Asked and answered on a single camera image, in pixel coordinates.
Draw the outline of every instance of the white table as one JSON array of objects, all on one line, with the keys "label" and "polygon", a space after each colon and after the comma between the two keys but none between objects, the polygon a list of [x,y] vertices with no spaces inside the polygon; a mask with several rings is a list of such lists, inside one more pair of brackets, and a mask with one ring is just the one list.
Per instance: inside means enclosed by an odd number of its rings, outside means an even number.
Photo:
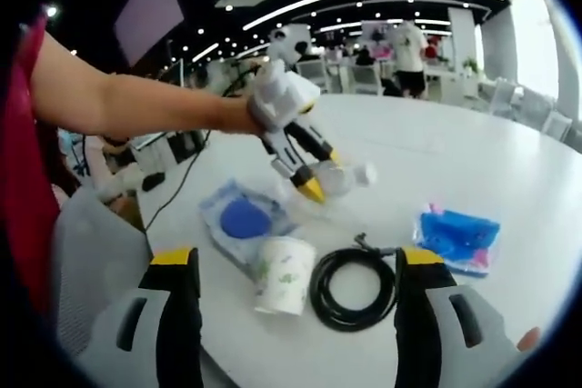
[{"label": "white table", "polygon": [[[380,178],[337,207],[338,228],[317,220],[297,234],[323,255],[366,231],[378,246],[410,244],[413,220],[429,201],[501,223],[500,251],[486,279],[470,283],[505,317],[510,339],[548,332],[568,296],[582,254],[582,156],[523,125],[462,108],[367,95],[325,95],[311,113],[344,156],[373,161]],[[253,310],[251,282],[211,246],[197,205],[230,177],[277,179],[260,142],[213,134],[182,193],[148,233],[153,250],[200,251],[202,343],[243,388],[393,386],[394,313],[362,333],[337,333],[310,305],[298,318]],[[139,201],[147,223],[179,185],[186,163]],[[332,282],[340,303],[363,307],[377,280],[361,267]]]}]

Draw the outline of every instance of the table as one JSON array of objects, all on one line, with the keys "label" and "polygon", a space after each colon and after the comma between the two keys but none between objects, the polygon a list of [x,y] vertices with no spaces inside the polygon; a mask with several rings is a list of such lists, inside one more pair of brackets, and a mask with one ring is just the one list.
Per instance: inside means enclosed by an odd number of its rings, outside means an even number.
[{"label": "table", "polygon": [[[412,99],[324,95],[312,116],[344,158],[372,161],[374,189],[349,194],[330,223],[305,223],[297,235],[323,255],[368,232],[377,246],[410,244],[412,223],[429,201],[501,223],[499,254],[486,279],[472,284],[505,317],[508,337],[548,332],[576,277],[582,254],[582,156],[530,128],[487,114]],[[147,223],[182,180],[187,162],[166,183],[139,195]],[[183,191],[148,232],[154,251],[196,245],[204,316],[202,344],[242,388],[393,386],[394,313],[362,333],[336,333],[314,316],[253,310],[251,282],[211,246],[198,203],[231,177],[275,181],[260,142],[213,134]],[[363,307],[377,279],[362,267],[338,272],[332,291]]]}]

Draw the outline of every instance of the yellow trim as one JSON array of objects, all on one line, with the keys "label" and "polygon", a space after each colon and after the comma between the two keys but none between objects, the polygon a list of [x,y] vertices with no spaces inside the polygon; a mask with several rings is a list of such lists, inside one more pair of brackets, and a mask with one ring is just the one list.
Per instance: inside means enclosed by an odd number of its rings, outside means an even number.
[{"label": "yellow trim", "polygon": [[150,265],[186,265],[188,264],[188,255],[192,249],[177,249],[160,252],[150,263]]},{"label": "yellow trim", "polygon": [[443,264],[444,260],[439,255],[425,249],[403,247],[404,255],[408,265],[415,264]]},{"label": "yellow trim", "polygon": [[312,177],[303,185],[298,186],[297,190],[308,199],[313,200],[319,204],[322,204],[326,200],[326,196],[321,189],[321,185],[317,179],[315,179],[315,177]]},{"label": "yellow trim", "polygon": [[300,114],[306,114],[306,113],[308,113],[309,111],[311,111],[311,109],[314,107],[314,105],[315,105],[315,104],[316,104],[315,102],[312,102],[312,103],[310,103],[310,104],[306,104],[306,105],[305,105],[305,106],[304,106],[304,107],[301,109],[301,111],[299,111],[299,113],[300,113]]},{"label": "yellow trim", "polygon": [[335,164],[339,165],[339,153],[336,149],[331,151],[331,154],[329,154],[329,159],[331,159]]}]

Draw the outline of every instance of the blue round sponge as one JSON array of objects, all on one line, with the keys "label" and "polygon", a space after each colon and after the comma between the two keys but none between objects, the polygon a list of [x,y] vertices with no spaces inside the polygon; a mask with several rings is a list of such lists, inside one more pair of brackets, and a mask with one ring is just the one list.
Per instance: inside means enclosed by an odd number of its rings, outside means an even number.
[{"label": "blue round sponge", "polygon": [[271,219],[248,200],[237,199],[220,215],[220,227],[228,236],[243,240],[267,234]]}]

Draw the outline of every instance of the coiled cable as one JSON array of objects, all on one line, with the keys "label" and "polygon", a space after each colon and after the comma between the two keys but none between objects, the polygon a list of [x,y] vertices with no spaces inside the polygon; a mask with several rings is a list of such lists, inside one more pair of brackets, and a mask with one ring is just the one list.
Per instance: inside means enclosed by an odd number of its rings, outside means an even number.
[{"label": "coiled cable", "polygon": [[[309,297],[317,318],[330,329],[339,332],[358,332],[381,322],[396,304],[396,275],[383,261],[396,249],[381,250],[366,243],[366,235],[360,234],[355,241],[359,247],[336,250],[323,257],[311,275]],[[380,279],[378,296],[368,307],[361,310],[341,306],[331,294],[329,284],[333,275],[346,264],[361,264],[375,271]]]}]

